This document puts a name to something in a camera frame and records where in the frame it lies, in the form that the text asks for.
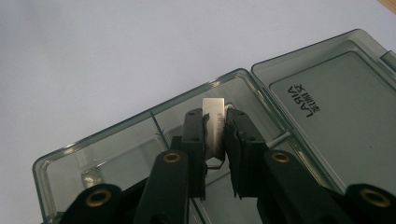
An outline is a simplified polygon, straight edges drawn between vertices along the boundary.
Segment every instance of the white surface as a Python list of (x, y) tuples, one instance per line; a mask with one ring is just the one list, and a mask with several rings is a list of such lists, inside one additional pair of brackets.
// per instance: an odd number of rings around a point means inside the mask
[(41, 223), (38, 157), (355, 28), (396, 50), (396, 15), (375, 0), (2, 1), (0, 222)]

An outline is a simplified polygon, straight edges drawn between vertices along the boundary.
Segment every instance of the transparent plastic box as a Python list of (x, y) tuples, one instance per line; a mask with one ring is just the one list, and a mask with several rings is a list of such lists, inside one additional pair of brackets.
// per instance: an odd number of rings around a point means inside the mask
[[(320, 185), (354, 183), (396, 194), (396, 57), (362, 30), (237, 69), (70, 146), (33, 167), (44, 223), (58, 223), (86, 188), (128, 189), (181, 136), (184, 115), (203, 98), (246, 112), (271, 149), (300, 159)], [(256, 199), (233, 197), (226, 161), (206, 177), (206, 200), (191, 199), (190, 223), (261, 223)]]

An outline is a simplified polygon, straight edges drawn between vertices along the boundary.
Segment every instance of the brass screw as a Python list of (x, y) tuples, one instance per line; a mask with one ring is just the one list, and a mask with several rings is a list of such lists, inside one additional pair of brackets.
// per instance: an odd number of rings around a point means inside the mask
[(274, 161), (278, 161), (278, 162), (289, 162), (290, 161), (290, 158), (287, 155), (280, 153), (280, 152), (276, 152), (276, 153), (272, 154), (272, 158), (274, 159)]
[(169, 163), (180, 161), (180, 155), (171, 152), (163, 156), (163, 160)]
[(361, 189), (361, 197), (366, 202), (373, 204), (378, 207), (389, 207), (391, 205), (390, 200), (380, 192), (371, 189)]
[(99, 207), (108, 202), (111, 198), (111, 192), (107, 189), (97, 189), (92, 192), (85, 200), (85, 204), (89, 207)]

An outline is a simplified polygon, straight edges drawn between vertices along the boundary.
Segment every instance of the open lid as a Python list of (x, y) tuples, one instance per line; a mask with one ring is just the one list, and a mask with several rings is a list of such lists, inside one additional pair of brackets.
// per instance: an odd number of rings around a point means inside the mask
[(282, 125), (338, 187), (396, 194), (396, 56), (355, 30), (257, 63), (252, 73)]

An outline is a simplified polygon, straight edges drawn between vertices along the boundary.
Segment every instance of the white table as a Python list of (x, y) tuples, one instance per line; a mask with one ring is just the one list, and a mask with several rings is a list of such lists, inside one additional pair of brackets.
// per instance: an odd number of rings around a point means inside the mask
[(361, 28), (375, 0), (0, 4), (0, 222), (41, 223), (34, 161), (238, 67)]

